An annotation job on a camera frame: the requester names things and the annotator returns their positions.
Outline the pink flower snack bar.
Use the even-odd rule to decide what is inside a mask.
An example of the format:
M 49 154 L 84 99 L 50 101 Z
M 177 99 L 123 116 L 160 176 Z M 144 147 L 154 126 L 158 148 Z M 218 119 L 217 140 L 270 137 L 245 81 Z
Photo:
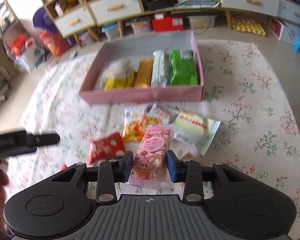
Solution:
M 133 186 L 159 190 L 166 184 L 166 153 L 174 137 L 172 124 L 147 126 L 145 135 L 133 158 L 128 183 Z

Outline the silver red-label snack packet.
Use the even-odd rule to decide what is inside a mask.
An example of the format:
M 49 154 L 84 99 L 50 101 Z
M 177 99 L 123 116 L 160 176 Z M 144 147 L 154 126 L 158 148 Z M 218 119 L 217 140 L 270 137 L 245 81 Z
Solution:
M 209 149 L 221 121 L 180 111 L 172 124 L 174 139 L 194 146 L 203 157 Z

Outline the brown wafer packet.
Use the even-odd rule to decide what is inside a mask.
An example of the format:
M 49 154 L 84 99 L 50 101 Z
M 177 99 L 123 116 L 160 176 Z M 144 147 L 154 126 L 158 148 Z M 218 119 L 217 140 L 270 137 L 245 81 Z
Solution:
M 182 161 L 196 161 L 195 156 L 192 153 L 187 153 L 186 155 L 181 157 Z

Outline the lotus root chips packet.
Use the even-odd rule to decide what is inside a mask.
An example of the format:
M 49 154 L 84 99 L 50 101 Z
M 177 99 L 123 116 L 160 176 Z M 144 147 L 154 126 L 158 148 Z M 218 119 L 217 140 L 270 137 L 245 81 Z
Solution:
M 123 142 L 136 142 L 143 138 L 142 121 L 148 111 L 147 104 L 126 105 L 124 111 Z

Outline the yellow snack packet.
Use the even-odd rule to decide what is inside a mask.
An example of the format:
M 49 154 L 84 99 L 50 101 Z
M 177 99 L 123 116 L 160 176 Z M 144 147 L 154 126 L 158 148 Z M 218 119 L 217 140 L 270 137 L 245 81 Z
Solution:
M 130 71 L 126 77 L 112 77 L 106 80 L 104 90 L 133 87 L 136 72 Z

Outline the orange biscuit packet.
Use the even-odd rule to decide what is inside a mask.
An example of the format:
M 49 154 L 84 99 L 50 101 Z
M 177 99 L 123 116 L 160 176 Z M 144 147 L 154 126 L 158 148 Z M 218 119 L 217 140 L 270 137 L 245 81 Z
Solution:
M 136 75 L 134 87 L 148 88 L 151 85 L 154 57 L 139 61 L 139 68 Z

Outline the clear white snack bag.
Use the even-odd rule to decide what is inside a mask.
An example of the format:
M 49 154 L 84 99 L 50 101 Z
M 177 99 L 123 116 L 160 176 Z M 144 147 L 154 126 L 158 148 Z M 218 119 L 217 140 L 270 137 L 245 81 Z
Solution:
M 134 67 L 132 66 L 129 58 L 114 60 L 111 61 L 110 65 L 103 70 L 100 81 L 106 84 L 106 82 L 110 79 L 123 80 L 128 78 L 130 73 L 133 71 Z

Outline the pink cardboard box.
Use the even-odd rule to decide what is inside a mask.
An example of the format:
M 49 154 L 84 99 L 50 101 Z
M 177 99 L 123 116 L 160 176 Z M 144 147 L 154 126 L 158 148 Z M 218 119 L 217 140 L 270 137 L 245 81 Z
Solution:
M 171 84 L 170 53 L 190 64 L 188 76 Z M 88 104 L 201 101 L 204 78 L 194 33 L 190 30 L 146 33 L 102 44 L 82 82 L 79 95 Z

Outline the silver green snack packet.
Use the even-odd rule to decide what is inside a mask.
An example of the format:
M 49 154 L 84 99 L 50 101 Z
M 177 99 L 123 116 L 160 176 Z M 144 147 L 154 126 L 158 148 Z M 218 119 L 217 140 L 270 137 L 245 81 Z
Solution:
M 166 87 L 171 78 L 169 49 L 160 49 L 153 52 L 153 68 L 151 87 Z

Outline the floral white cloth mat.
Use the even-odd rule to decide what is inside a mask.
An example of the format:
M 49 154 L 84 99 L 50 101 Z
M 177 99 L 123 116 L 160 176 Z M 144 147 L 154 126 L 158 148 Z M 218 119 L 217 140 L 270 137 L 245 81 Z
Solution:
M 204 99 L 175 107 L 221 122 L 203 163 L 222 161 L 289 195 L 300 222 L 300 135 L 270 64 L 254 44 L 201 40 L 198 46 Z M 20 125 L 33 133 L 55 131 L 61 142 L 10 159 L 8 196 L 62 165 L 86 161 L 90 140 L 122 131 L 124 105 L 88 105 L 78 94 L 94 57 L 89 53 L 59 63 L 40 81 Z

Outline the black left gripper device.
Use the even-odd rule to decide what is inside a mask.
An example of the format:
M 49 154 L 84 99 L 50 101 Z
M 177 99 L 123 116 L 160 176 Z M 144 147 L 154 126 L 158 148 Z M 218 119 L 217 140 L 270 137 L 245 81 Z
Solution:
M 36 152 L 37 148 L 57 145 L 57 133 L 32 134 L 26 130 L 0 134 L 0 159 Z

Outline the red patterned bag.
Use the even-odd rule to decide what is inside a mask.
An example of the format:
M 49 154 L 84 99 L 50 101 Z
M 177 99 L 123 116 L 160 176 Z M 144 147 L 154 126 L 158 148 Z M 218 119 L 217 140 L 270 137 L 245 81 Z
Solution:
M 44 30 L 39 34 L 39 38 L 54 57 L 60 57 L 70 49 L 70 44 L 62 38 L 60 33 Z

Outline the clear plastic storage bin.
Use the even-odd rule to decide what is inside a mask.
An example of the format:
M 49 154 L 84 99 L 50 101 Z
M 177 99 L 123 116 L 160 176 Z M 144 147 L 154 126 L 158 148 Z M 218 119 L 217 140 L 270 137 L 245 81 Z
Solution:
M 215 26 L 216 15 L 189 16 L 191 29 L 213 28 Z

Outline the yellow egg tray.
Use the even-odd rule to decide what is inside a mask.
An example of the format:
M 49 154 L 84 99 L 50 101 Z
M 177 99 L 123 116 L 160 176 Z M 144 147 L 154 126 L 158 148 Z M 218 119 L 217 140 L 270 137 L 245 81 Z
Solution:
M 242 15 L 234 15 L 231 17 L 232 28 L 235 31 L 243 33 L 253 33 L 255 35 L 265 37 L 266 32 L 262 25 L 250 17 Z

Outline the white patterned box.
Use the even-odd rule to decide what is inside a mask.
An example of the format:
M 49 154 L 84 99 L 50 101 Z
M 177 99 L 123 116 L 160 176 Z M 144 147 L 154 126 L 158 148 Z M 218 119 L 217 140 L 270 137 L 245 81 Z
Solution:
M 279 41 L 296 44 L 300 35 L 300 26 L 273 16 L 268 16 L 266 25 Z

